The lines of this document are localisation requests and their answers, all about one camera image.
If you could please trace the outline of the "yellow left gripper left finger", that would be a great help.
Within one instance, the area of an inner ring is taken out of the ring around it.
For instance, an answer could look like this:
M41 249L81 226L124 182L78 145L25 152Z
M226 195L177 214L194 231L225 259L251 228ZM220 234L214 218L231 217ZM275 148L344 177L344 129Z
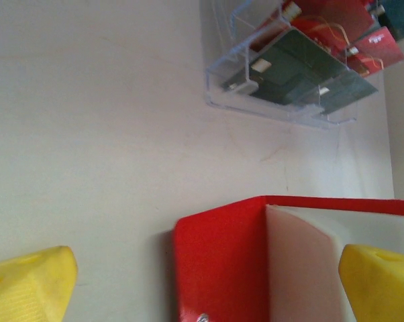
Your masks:
M77 274L68 246L1 261L0 321L62 321Z

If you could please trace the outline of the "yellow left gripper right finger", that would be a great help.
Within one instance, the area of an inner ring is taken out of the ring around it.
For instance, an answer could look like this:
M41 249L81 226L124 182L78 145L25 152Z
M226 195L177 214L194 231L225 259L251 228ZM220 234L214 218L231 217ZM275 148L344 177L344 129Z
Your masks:
M348 244L338 267L357 321L404 321L404 255Z

